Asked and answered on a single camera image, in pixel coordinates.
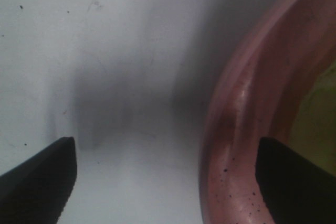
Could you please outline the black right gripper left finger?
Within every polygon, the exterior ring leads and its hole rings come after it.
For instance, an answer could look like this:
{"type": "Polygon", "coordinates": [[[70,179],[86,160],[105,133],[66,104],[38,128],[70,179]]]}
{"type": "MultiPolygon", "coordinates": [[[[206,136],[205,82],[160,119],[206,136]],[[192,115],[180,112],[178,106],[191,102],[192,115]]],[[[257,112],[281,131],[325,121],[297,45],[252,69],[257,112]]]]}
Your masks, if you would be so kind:
{"type": "Polygon", "coordinates": [[[57,223],[76,178],[75,139],[62,137],[1,175],[1,223],[57,223]]]}

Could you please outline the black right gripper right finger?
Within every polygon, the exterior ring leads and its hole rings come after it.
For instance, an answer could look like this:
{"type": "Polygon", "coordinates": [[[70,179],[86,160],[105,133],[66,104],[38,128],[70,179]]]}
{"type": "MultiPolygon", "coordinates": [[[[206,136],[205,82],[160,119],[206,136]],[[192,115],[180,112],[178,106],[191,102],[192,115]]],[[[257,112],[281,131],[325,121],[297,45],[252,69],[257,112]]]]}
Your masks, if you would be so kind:
{"type": "Polygon", "coordinates": [[[255,176],[275,223],[335,223],[335,176],[275,138],[260,139],[255,176]]]}

